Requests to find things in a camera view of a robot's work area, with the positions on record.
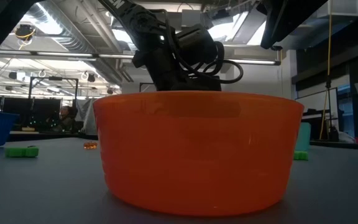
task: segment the person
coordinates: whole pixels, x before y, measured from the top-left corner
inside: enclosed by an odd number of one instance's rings
[[[60,109],[60,119],[53,131],[70,131],[75,122],[75,112],[71,106],[64,106]]]

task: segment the plastic bowl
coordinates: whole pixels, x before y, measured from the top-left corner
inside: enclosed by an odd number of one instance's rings
[[[121,200],[177,215],[238,215],[284,195],[303,106],[214,91],[94,103],[105,180]]]

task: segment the gray table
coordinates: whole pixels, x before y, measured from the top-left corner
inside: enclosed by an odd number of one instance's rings
[[[11,142],[40,147],[37,159],[6,159],[0,148],[0,223],[358,223],[358,150],[312,147],[294,161],[284,199],[238,217],[193,218],[150,212],[112,196],[99,150],[83,139]]]

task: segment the green object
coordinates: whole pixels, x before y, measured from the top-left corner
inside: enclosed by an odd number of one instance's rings
[[[295,151],[295,153],[293,155],[293,159],[294,160],[308,161],[309,160],[309,153],[308,152],[303,152],[303,151]]]
[[[309,123],[301,123],[296,140],[296,151],[308,151],[310,147],[310,131],[311,125]]]
[[[28,157],[33,158],[38,156],[38,147],[25,147],[25,148],[5,148],[6,157]]]

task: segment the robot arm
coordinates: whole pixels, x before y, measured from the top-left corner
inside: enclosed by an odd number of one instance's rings
[[[224,60],[223,44],[214,42],[203,26],[198,24],[175,35],[166,10],[149,11],[130,0],[98,1],[125,28],[138,48],[132,62],[137,68],[147,67],[158,91],[220,91],[221,83],[234,83],[242,78],[242,67]],[[159,21],[154,13],[164,13],[165,22]],[[223,63],[235,65],[240,75],[234,80],[220,80],[216,74]],[[204,64],[206,68],[199,72]],[[214,70],[207,72],[214,65]]]

